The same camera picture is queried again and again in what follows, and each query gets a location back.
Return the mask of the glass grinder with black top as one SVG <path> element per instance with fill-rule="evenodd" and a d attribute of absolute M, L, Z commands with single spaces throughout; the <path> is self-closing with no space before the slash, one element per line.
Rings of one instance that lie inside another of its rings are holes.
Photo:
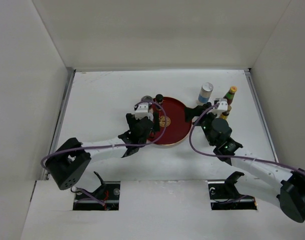
<path fill-rule="evenodd" d="M 141 98 L 141 103 L 151 105 L 154 99 L 150 95 L 145 95 Z"/>

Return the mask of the small black-capped spice bottle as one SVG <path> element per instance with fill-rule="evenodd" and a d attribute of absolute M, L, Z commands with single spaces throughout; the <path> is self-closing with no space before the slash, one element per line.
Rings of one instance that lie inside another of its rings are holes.
<path fill-rule="evenodd" d="M 164 96 L 162 94 L 157 94 L 155 96 L 155 101 L 159 104 L 162 105 L 164 101 Z"/>

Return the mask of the blue-labelled silver-capped shaker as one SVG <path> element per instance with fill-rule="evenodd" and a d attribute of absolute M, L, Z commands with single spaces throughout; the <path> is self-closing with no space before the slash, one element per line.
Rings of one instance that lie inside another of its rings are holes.
<path fill-rule="evenodd" d="M 198 105 L 206 104 L 213 92 L 214 86 L 210 82 L 206 82 L 201 86 L 199 95 L 197 97 L 196 103 Z"/>

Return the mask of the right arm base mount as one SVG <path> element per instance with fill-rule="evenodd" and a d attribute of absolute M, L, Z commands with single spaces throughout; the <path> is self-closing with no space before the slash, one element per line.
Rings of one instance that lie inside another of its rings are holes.
<path fill-rule="evenodd" d="M 255 198 L 240 194 L 235 187 L 244 175 L 235 171 L 226 179 L 208 181 L 210 207 L 213 211 L 257 210 Z"/>

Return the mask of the jar with white lid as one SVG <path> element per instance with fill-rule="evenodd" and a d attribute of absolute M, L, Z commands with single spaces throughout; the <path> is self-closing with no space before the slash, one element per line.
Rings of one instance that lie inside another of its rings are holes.
<path fill-rule="evenodd" d="M 149 138 L 150 139 L 153 139 L 156 135 L 156 130 L 155 130 L 155 121 L 156 121 L 156 118 L 155 118 L 155 113 L 154 113 L 154 109 L 151 107 L 149 110 L 148 110 L 148 119 L 150 120 L 151 122 L 151 129 L 150 129 L 150 133 L 149 133 Z"/>

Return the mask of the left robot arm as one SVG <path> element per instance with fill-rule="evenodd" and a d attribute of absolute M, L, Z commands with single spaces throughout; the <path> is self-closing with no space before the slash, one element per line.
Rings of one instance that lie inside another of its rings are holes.
<path fill-rule="evenodd" d="M 95 169 L 96 164 L 136 154 L 147 143 L 151 133 L 160 130 L 159 114 L 152 116 L 153 120 L 147 116 L 135 119 L 133 114 L 126 114 L 129 130 L 106 141 L 80 142 L 72 137 L 43 162 L 44 166 L 60 190 L 76 187 L 86 190 L 93 199 L 100 199 L 105 187 Z"/>

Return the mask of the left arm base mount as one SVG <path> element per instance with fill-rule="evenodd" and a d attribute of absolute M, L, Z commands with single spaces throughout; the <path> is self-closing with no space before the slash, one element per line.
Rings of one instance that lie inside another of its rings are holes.
<path fill-rule="evenodd" d="M 118 211 L 120 203 L 121 182 L 104 181 L 97 173 L 96 180 L 100 182 L 94 192 L 85 193 L 79 188 L 71 188 L 70 191 L 75 194 L 73 202 L 73 211 Z"/>

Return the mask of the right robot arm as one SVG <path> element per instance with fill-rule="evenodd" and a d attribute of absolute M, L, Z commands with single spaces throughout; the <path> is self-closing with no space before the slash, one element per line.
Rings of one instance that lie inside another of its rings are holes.
<path fill-rule="evenodd" d="M 249 195 L 269 202 L 297 223 L 305 221 L 305 170 L 283 163 L 259 159 L 231 138 L 232 129 L 225 119 L 215 114 L 220 104 L 184 108 L 184 118 L 193 127 L 200 126 L 213 153 L 230 166 L 240 169 L 230 175 L 224 192 L 230 198 Z"/>

